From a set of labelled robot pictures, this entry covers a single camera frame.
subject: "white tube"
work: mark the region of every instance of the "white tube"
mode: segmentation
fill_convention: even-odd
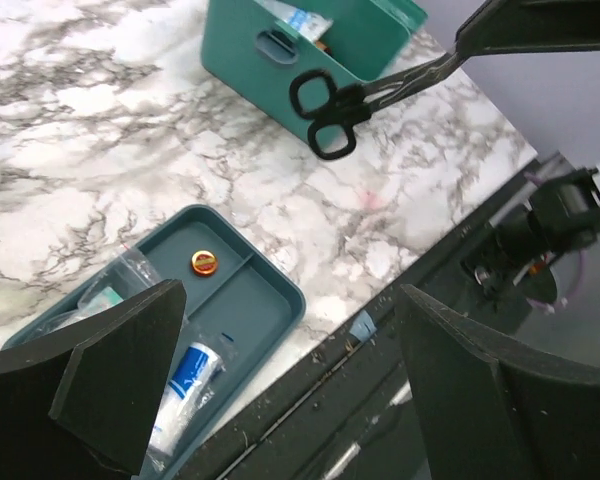
[[[200,395],[221,368],[220,355],[206,345],[192,343],[167,384],[151,432],[149,448],[171,456],[198,408]]]

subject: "teal storage box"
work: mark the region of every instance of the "teal storage box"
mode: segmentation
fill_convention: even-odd
[[[426,13],[411,0],[286,0],[333,25],[320,38],[331,55],[271,14],[257,0],[210,0],[202,43],[202,65],[249,102],[307,142],[309,121],[297,116],[289,85],[314,68],[328,70],[338,86],[382,76],[420,28]],[[327,99],[316,82],[301,90],[306,108]],[[339,133],[323,129],[328,146]]]
[[[185,315],[190,323],[180,333],[169,378],[191,342],[198,341],[198,327],[210,338],[229,335],[236,348],[231,367],[214,381],[213,398],[196,412],[165,470],[156,472],[147,460],[141,474],[133,477],[171,480],[302,320],[305,299],[291,280],[218,212],[205,205],[181,210],[141,239],[136,248],[161,278],[181,280],[187,292]],[[195,275],[190,264],[192,254],[203,249],[212,251],[219,262],[216,273],[208,278]],[[57,315],[75,309],[92,282],[93,278],[17,332],[3,349],[26,343]]]

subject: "wall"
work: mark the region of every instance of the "wall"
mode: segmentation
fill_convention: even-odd
[[[444,48],[482,0],[416,0]],[[600,162],[600,52],[469,60],[464,70],[540,155],[560,150],[577,165]]]

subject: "clear plastic packaging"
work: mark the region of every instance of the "clear plastic packaging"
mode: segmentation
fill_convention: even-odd
[[[137,295],[161,280],[160,274],[140,250],[123,247],[116,259],[100,272],[82,295],[78,301],[78,309],[87,310],[87,317],[93,316]],[[97,311],[98,305],[105,308]]]
[[[178,442],[200,411],[214,395],[214,382],[231,368],[237,351],[225,334],[209,338],[195,330],[194,338],[167,383],[153,426],[147,456],[158,472],[173,456]]]
[[[78,301],[78,308],[53,317],[27,340],[47,335],[92,317],[156,285],[163,279],[137,248],[123,246],[118,255],[94,279]],[[187,323],[186,315],[183,325]]]

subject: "white marble surface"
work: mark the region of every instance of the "white marble surface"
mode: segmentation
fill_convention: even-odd
[[[121,242],[208,204],[308,304],[230,415],[535,152],[457,72],[321,163],[201,67],[205,5],[0,0],[0,346]],[[439,53],[423,32],[397,66]]]

